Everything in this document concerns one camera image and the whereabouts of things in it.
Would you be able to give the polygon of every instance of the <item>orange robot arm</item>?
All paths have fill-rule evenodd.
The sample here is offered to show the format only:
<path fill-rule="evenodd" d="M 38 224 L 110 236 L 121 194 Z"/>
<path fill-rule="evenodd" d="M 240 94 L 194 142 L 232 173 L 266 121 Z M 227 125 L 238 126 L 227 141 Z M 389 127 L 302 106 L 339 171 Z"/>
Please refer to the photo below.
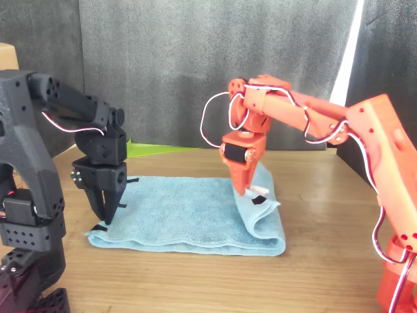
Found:
<path fill-rule="evenodd" d="M 229 166 L 235 190 L 243 195 L 250 188 L 256 165 L 265 152 L 271 118 L 303 131 L 304 139 L 310 143 L 339 145 L 352 137 L 364 155 L 367 177 L 381 207 L 381 217 L 373 232 L 373 244 L 386 261 L 378 298 L 389 313 L 395 311 L 397 304 L 398 312 L 417 312 L 409 286 L 409 280 L 417 283 L 417 274 L 410 272 L 407 278 L 417 253 L 417 151 L 388 96 L 380 95 L 344 108 L 290 89 L 289 83 L 269 75 L 249 82 L 242 79 L 230 82 L 230 122 L 235 126 L 245 122 L 242 128 L 222 138 L 220 155 Z M 310 140 L 307 134 L 318 139 Z M 383 253 L 378 244 L 377 230 L 385 214 L 396 233 L 388 254 L 399 261 Z M 402 289 L 406 294 L 400 298 Z"/>

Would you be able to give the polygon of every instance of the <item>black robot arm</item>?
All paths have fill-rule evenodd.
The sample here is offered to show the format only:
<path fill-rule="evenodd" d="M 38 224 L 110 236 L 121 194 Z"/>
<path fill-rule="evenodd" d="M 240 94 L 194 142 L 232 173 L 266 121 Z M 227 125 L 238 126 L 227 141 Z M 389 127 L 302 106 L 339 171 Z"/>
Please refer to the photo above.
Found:
<path fill-rule="evenodd" d="M 65 269 L 65 202 L 34 110 L 59 123 L 101 130 L 76 133 L 86 156 L 73 163 L 71 177 L 106 224 L 126 188 L 124 112 L 49 75 L 0 71 L 0 236 L 15 248 L 1 260 L 0 312 L 69 313 L 65 289 L 42 296 Z M 28 189 L 16 188 L 13 169 Z"/>

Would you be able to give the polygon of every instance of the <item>mounting hole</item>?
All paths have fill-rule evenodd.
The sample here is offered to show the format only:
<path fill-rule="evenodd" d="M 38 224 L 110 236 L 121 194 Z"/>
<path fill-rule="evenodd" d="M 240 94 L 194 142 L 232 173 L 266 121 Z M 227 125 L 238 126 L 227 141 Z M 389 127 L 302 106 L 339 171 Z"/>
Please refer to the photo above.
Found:
<path fill-rule="evenodd" d="M 117 182 L 119 183 L 119 184 L 121 184 L 121 183 L 123 183 L 123 181 L 124 181 L 124 178 L 126 177 L 126 175 L 124 174 L 124 172 L 122 171 L 120 174 L 119 174 L 119 176 L 118 176 L 118 178 L 117 178 Z"/>

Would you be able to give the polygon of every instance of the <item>wire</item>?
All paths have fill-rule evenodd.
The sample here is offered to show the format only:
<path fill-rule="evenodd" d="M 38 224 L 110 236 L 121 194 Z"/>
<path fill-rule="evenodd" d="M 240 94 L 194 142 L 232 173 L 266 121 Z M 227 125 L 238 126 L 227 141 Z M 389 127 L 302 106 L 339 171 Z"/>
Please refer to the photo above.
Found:
<path fill-rule="evenodd" d="M 307 134 L 308 134 L 308 128 L 310 127 L 310 118 L 309 118 L 307 110 L 304 110 L 304 113 L 306 114 L 305 116 L 307 117 L 307 125 L 304 129 L 304 140 L 308 143 L 318 144 L 318 143 L 327 142 L 328 140 L 332 139 L 334 136 L 338 134 L 338 132 L 343 128 L 344 124 L 347 124 L 346 119 L 341 119 L 338 122 L 338 124 L 335 126 L 334 130 L 331 133 L 327 134 L 327 136 L 320 138 L 318 140 L 308 140 Z"/>
<path fill-rule="evenodd" d="M 282 93 L 285 93 L 287 95 L 289 101 L 291 102 L 293 106 L 298 106 L 301 108 L 301 106 L 297 102 L 295 102 L 294 96 L 285 88 L 268 86 L 268 85 L 255 85 L 252 83 L 245 83 L 244 86 L 246 88 L 252 88 L 252 89 L 268 89 L 268 90 L 281 91 Z"/>
<path fill-rule="evenodd" d="M 382 259 L 384 259 L 385 261 L 388 261 L 388 262 L 393 263 L 393 264 L 404 264 L 406 262 L 408 256 L 409 256 L 409 254 L 410 254 L 410 252 L 407 249 L 404 249 L 403 250 L 403 255 L 401 256 L 401 259 L 399 261 L 396 261 L 396 260 L 392 259 L 391 257 L 387 256 L 384 253 L 384 251 L 382 251 L 382 248 L 379 245 L 379 242 L 378 242 L 378 231 L 379 231 L 379 228 L 382 225 L 382 222 L 385 219 L 385 215 L 386 215 L 385 209 L 384 209 L 383 206 L 381 206 L 381 213 L 379 215 L 379 219 L 378 219 L 377 225 L 375 225 L 375 228 L 373 229 L 373 232 L 372 232 L 372 243 L 373 243 L 373 246 L 374 246 L 375 250 L 377 251 L 377 253 L 379 254 L 379 256 Z"/>
<path fill-rule="evenodd" d="M 356 136 L 355 134 L 350 132 L 350 133 L 348 133 L 348 135 L 350 137 L 352 137 L 356 141 L 356 143 L 359 145 L 360 151 L 362 152 L 362 156 L 364 158 L 365 171 L 366 171 L 367 179 L 368 179 L 369 183 L 372 185 L 372 187 L 375 189 L 375 192 L 377 194 L 379 194 L 379 192 L 377 190 L 377 187 L 375 186 L 375 183 L 373 181 L 371 170 L 369 169 L 370 164 L 369 164 L 369 158 L 368 158 L 368 155 L 367 155 L 367 152 L 366 152 L 366 149 L 365 149 L 365 145 L 362 143 L 361 139 L 359 139 L 359 137 Z"/>
<path fill-rule="evenodd" d="M 362 152 L 362 156 L 364 158 L 366 176 L 367 176 L 367 178 L 369 180 L 369 183 L 372 185 L 373 189 L 375 190 L 375 192 L 377 194 L 379 194 L 378 189 L 375 186 L 375 181 L 373 180 L 373 177 L 372 177 L 372 174 L 371 174 L 371 170 L 370 170 L 370 167 L 371 167 L 370 165 L 371 164 L 370 164 L 370 161 L 369 161 L 369 155 L 368 155 L 368 153 L 366 152 L 366 149 L 365 149 L 365 145 L 362 143 L 361 139 L 358 136 L 356 136 L 355 134 L 349 132 L 348 135 L 350 137 L 352 137 L 357 142 L 357 144 L 359 145 L 360 151 Z M 401 259 L 399 261 L 396 261 L 396 260 L 390 258 L 389 256 L 387 256 L 384 253 L 384 251 L 382 251 L 382 248 L 379 245 L 379 242 L 378 242 L 378 231 L 379 231 L 379 228 L 382 225 L 382 222 L 385 219 L 385 215 L 386 215 L 385 208 L 383 206 L 381 206 L 381 213 L 379 215 L 378 222 L 375 225 L 375 228 L 373 229 L 373 232 L 372 232 L 372 243 L 373 243 L 373 246 L 375 247 L 375 250 L 377 251 L 377 253 L 379 254 L 379 256 L 382 259 L 384 259 L 385 261 L 388 261 L 388 262 L 393 263 L 393 264 L 404 264 L 406 262 L 406 260 L 407 260 L 407 257 L 409 256 L 409 251 L 407 249 L 404 249 L 403 255 L 402 255 Z"/>
<path fill-rule="evenodd" d="M 101 133 L 101 135 L 104 136 L 104 132 L 98 128 L 81 128 L 81 129 L 66 129 L 63 128 L 61 126 L 59 126 L 48 114 L 46 114 L 45 112 L 42 112 L 42 114 L 44 115 L 44 117 L 56 128 L 58 128 L 59 130 L 62 130 L 63 132 L 83 132 L 84 130 L 97 130 L 98 132 Z"/>
<path fill-rule="evenodd" d="M 239 126 L 237 126 L 237 127 L 233 127 L 233 125 L 232 125 L 232 106 L 233 106 L 233 102 L 235 101 L 235 99 L 237 98 L 237 97 L 240 97 L 240 98 L 242 98 L 242 99 L 245 99 L 245 97 L 242 95 L 242 93 L 241 92 L 238 92 L 238 93 L 236 93 L 235 95 L 234 95 L 234 97 L 232 98 L 232 100 L 230 101 L 230 104 L 229 104 L 229 126 L 230 126 L 230 128 L 232 128 L 233 130 L 239 130 L 239 129 L 241 129 L 242 128 L 242 126 L 243 126 L 243 124 L 246 122 L 246 120 L 248 119 L 248 117 L 249 117 L 249 110 L 248 109 L 246 109 L 246 116 L 245 116 L 245 118 L 243 119 L 243 121 L 241 122 L 241 124 L 239 125 Z"/>
<path fill-rule="evenodd" d="M 399 277 L 397 287 L 395 288 L 394 296 L 391 300 L 390 310 L 388 313 L 394 313 L 395 309 L 397 308 L 397 304 L 399 301 L 399 298 L 401 296 L 401 292 L 403 291 L 405 282 L 407 281 L 407 277 L 410 273 L 411 265 L 416 259 L 416 254 L 412 254 L 412 256 L 409 258 L 408 262 L 404 265 L 404 268 L 401 272 L 401 276 Z"/>
<path fill-rule="evenodd" d="M 218 96 L 222 96 L 222 95 L 228 95 L 229 94 L 229 92 L 228 91 L 224 91 L 223 93 L 218 93 L 217 95 L 214 95 L 213 97 L 211 97 L 208 101 L 207 101 L 207 103 L 205 104 L 205 106 L 204 106 L 204 108 L 203 108 L 203 114 L 201 114 L 201 123 L 200 123 L 200 133 L 201 133 L 201 136 L 203 137 L 203 139 L 209 144 L 209 145 L 211 145 L 212 147 L 215 147 L 215 148 L 220 148 L 220 146 L 219 145 L 215 145 L 214 143 L 212 143 L 210 140 L 208 140 L 207 138 L 206 138 L 206 136 L 204 136 L 204 132 L 203 132 L 203 121 L 204 121 L 204 114 L 206 113 L 206 109 L 207 109 L 207 105 L 210 103 L 210 101 L 211 100 L 213 100 L 214 98 L 216 98 L 216 97 L 218 97 Z"/>

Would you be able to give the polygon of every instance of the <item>green paper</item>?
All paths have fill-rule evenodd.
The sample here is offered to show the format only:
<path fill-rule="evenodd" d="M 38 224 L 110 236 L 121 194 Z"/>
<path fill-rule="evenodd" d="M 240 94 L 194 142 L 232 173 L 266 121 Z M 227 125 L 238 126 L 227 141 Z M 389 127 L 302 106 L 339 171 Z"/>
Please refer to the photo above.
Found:
<path fill-rule="evenodd" d="M 188 151 L 198 148 L 173 147 L 170 145 L 148 145 L 146 143 L 127 143 L 128 158 L 143 157 L 145 155 L 160 155 L 162 153 Z"/>

